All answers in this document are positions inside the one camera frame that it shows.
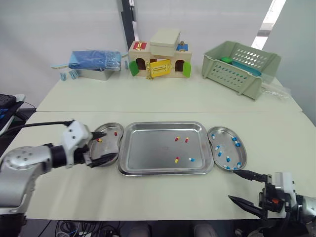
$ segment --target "window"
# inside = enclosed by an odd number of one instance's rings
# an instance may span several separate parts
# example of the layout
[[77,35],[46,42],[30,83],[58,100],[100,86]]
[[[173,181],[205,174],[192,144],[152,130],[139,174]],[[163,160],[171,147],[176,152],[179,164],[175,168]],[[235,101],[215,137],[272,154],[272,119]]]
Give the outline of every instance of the window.
[[145,65],[144,59],[137,58],[136,59],[136,64],[137,64],[139,70],[146,70],[146,65]]
[[175,65],[175,71],[176,72],[182,72],[183,71],[183,64],[184,64],[184,61],[179,59],[176,61],[176,65]]

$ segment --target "yellow door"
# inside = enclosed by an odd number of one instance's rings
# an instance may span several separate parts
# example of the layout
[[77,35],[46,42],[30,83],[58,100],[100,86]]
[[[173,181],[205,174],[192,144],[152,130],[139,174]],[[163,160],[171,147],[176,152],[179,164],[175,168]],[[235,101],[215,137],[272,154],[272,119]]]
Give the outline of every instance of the yellow door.
[[170,73],[170,59],[150,63],[150,74],[153,78]]

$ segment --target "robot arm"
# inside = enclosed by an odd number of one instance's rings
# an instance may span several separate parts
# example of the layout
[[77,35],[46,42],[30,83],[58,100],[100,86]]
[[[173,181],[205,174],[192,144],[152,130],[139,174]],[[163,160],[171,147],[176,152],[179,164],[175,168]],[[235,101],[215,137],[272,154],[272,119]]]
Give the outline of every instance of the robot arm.
[[316,234],[315,230],[309,229],[309,224],[314,225],[316,219],[316,198],[296,194],[291,173],[275,173],[274,183],[270,174],[248,170],[236,170],[234,173],[248,180],[265,183],[259,193],[259,207],[245,199],[228,196],[240,208],[264,221],[268,218],[268,211],[278,213],[279,218],[284,218],[280,234],[289,221],[306,225],[310,233]]
[[73,121],[64,131],[60,146],[20,147],[8,152],[0,164],[0,236],[17,236],[20,232],[40,175],[80,163],[94,167],[114,158],[116,153],[97,160],[86,154],[87,143],[105,135]]

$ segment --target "oval metal dish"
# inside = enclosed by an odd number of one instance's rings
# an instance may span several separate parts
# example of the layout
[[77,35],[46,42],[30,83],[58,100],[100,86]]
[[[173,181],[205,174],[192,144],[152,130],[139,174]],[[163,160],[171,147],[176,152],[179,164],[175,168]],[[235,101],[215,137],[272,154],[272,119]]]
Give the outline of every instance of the oval metal dish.
[[113,164],[119,157],[119,145],[124,133],[124,128],[119,123],[110,122],[98,127],[95,131],[105,132],[107,135],[101,138],[101,142],[97,142],[96,140],[89,142],[88,147],[90,159],[98,159],[102,155],[117,153],[113,159],[100,166]]
[[213,127],[208,131],[207,136],[214,161],[221,169],[234,171],[245,167],[247,163],[246,149],[235,132],[226,127]]

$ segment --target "metal container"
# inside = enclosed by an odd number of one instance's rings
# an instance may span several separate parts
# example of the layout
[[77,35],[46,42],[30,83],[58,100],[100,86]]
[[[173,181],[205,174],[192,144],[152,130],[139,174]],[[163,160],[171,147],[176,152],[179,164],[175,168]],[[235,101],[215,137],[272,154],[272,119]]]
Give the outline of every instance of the metal container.
[[198,122],[136,122],[125,129],[118,157],[124,175],[206,174],[213,166]]
[[107,135],[100,138],[101,140],[99,141],[93,140],[89,142],[90,159],[94,160],[106,154],[117,153],[117,156],[101,166],[113,164],[119,156],[119,144],[124,133],[124,128],[119,123],[111,122],[98,127],[95,131],[105,132]]
[[80,77],[91,78],[96,80],[107,80],[113,74],[112,70],[88,70],[88,69],[79,69],[77,70]]
[[237,134],[226,127],[213,127],[207,133],[215,163],[224,170],[243,169],[247,163],[245,146]]

